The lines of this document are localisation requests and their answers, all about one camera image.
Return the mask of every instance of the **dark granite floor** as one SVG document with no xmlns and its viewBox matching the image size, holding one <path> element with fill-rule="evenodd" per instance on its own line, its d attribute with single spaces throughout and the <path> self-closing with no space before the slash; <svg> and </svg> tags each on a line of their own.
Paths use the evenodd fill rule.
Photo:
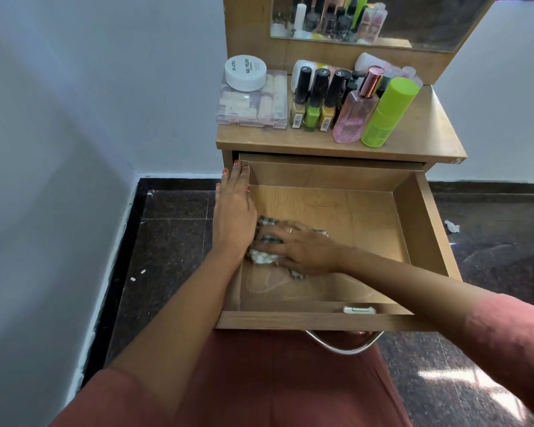
<svg viewBox="0 0 534 427">
<path fill-rule="evenodd" d="M 534 304 L 534 195 L 436 193 L 463 280 Z M 154 317 L 211 249 L 214 197 L 152 191 L 107 363 Z M 382 354 L 415 426 L 534 426 L 522 404 L 435 332 L 389 333 Z"/>
</svg>

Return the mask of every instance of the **open drawer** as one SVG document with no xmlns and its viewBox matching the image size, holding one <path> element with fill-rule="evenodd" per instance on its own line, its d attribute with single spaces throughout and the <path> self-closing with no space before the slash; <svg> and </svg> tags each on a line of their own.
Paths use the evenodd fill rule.
<svg viewBox="0 0 534 427">
<path fill-rule="evenodd" d="M 340 243 L 461 279 L 422 165 L 240 154 L 258 215 L 325 229 Z M 372 307 L 375 314 L 344 313 Z M 349 276 L 293 280 L 245 258 L 229 284 L 223 329 L 425 331 L 430 325 Z"/>
</svg>

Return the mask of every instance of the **hand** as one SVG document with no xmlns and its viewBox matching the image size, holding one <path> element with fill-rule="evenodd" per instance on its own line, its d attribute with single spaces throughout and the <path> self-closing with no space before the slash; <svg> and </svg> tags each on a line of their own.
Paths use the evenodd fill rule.
<svg viewBox="0 0 534 427">
<path fill-rule="evenodd" d="M 338 272 L 340 250 L 343 245 L 315 232 L 299 222 L 279 222 L 265 225 L 259 236 L 271 235 L 283 240 L 283 244 L 255 243 L 254 249 L 269 254 L 285 256 L 276 264 L 302 274 L 317 275 Z"/>
<path fill-rule="evenodd" d="M 224 169 L 221 184 L 216 184 L 213 248 L 227 249 L 243 258 L 253 241 L 256 225 L 257 211 L 249 195 L 249 166 L 242 169 L 236 160 L 231 176 Z"/>
</svg>

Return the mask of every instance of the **cleaning cloth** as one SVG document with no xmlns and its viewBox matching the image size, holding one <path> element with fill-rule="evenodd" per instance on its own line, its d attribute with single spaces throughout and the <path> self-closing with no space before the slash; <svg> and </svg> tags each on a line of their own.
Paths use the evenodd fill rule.
<svg viewBox="0 0 534 427">
<path fill-rule="evenodd" d="M 272 217 L 265 217 L 265 216 L 259 217 L 259 219 L 257 220 L 257 226 L 255 228 L 255 237 L 254 237 L 253 240 L 254 241 L 260 241 L 262 243 L 283 244 L 283 240 L 282 239 L 277 238 L 277 237 L 273 237 L 271 235 L 263 235 L 260 240 L 258 239 L 259 230 L 263 226 L 265 226 L 265 225 L 274 225 L 277 222 L 279 222 L 279 221 L 277 219 L 272 218 Z M 319 232 L 319 233 L 321 233 L 323 235 L 328 236 L 326 231 L 323 230 L 323 229 L 313 229 L 313 230 L 316 231 L 316 232 Z M 260 265 L 272 264 L 273 262 L 275 262 L 279 258 L 279 255 L 277 255 L 277 254 L 265 253 L 264 251 L 254 250 L 251 247 L 249 247 L 249 249 L 247 250 L 247 256 L 249 258 L 251 258 L 251 260 L 253 261 L 254 264 L 260 264 Z M 305 278 L 304 274 L 301 274 L 301 273 L 293 271 L 293 270 L 289 270 L 289 273 L 291 274 L 292 278 L 297 278 L 297 279 L 300 279 L 300 280 L 303 280 Z"/>
</svg>

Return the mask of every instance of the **wooden tabletop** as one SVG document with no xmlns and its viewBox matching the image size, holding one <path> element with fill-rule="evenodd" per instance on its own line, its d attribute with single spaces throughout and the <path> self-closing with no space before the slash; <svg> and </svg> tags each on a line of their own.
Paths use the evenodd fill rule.
<svg viewBox="0 0 534 427">
<path fill-rule="evenodd" d="M 289 90 L 289 104 L 293 96 Z M 421 163 L 461 163 L 467 157 L 435 92 L 427 85 L 421 88 L 386 143 L 377 149 L 359 141 L 339 144 L 332 132 L 306 132 L 291 128 L 290 123 L 286 129 L 219 125 L 216 145 L 220 150 Z"/>
</svg>

